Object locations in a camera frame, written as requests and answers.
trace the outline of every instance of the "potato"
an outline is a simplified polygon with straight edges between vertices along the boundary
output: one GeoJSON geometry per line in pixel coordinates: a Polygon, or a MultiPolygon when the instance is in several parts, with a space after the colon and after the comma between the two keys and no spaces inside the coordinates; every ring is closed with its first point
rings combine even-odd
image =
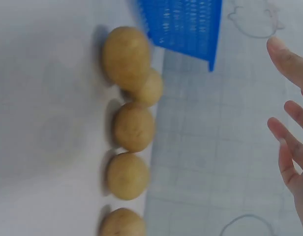
{"type": "Polygon", "coordinates": [[[155,69],[150,68],[150,73],[144,85],[139,90],[131,92],[130,96],[134,101],[142,102],[150,107],[159,101],[162,92],[162,78],[155,69]]]}
{"type": "Polygon", "coordinates": [[[155,135],[154,118],[143,104],[126,103],[115,117],[113,132],[117,143],[126,150],[142,151],[155,135]]]}
{"type": "Polygon", "coordinates": [[[140,157],[132,153],[115,156],[108,166],[108,188],[117,198],[137,198],[146,189],[148,182],[148,167],[140,157]]]}
{"type": "Polygon", "coordinates": [[[103,45],[102,66],[107,76],[127,91],[145,83],[151,65],[148,40],[134,27],[111,31],[103,45]]]}
{"type": "Polygon", "coordinates": [[[119,208],[102,222],[100,236],[145,236],[146,224],[137,213],[119,208]]]}

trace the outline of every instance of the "hand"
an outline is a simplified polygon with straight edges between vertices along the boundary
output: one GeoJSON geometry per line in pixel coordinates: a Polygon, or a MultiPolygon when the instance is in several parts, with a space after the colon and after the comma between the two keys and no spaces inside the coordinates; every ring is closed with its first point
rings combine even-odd
{"type": "MultiPolygon", "coordinates": [[[[276,37],[268,40],[267,48],[277,69],[297,85],[303,95],[303,58],[290,52],[276,37]]],[[[288,101],[284,109],[303,128],[303,108],[293,101],[288,101]]],[[[299,174],[293,163],[294,160],[303,170],[303,144],[276,118],[269,119],[268,127],[280,141],[279,169],[284,183],[294,195],[296,210],[303,225],[303,172],[299,174]]]]}

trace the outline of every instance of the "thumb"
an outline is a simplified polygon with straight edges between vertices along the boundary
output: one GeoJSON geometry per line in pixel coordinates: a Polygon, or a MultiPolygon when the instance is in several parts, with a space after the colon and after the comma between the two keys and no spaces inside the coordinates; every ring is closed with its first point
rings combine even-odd
{"type": "Polygon", "coordinates": [[[268,40],[267,49],[279,72],[303,91],[303,58],[275,36],[268,40]]]}

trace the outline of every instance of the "fingernail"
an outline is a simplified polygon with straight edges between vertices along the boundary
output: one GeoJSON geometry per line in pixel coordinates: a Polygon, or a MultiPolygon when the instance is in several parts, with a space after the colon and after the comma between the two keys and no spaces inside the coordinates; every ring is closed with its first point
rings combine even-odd
{"type": "Polygon", "coordinates": [[[279,139],[278,141],[279,141],[281,146],[287,144],[285,139],[279,139]]]}
{"type": "Polygon", "coordinates": [[[287,49],[286,45],[283,41],[281,41],[279,38],[273,36],[268,40],[268,49],[270,49],[273,52],[278,52],[280,50],[287,49]]]}

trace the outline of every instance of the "blue basket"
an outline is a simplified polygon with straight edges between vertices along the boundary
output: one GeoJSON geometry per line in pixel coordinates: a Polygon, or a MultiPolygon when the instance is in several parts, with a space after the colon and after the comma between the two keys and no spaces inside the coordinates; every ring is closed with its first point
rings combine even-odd
{"type": "Polygon", "coordinates": [[[159,47],[207,60],[214,70],[222,0],[138,0],[159,47]]]}

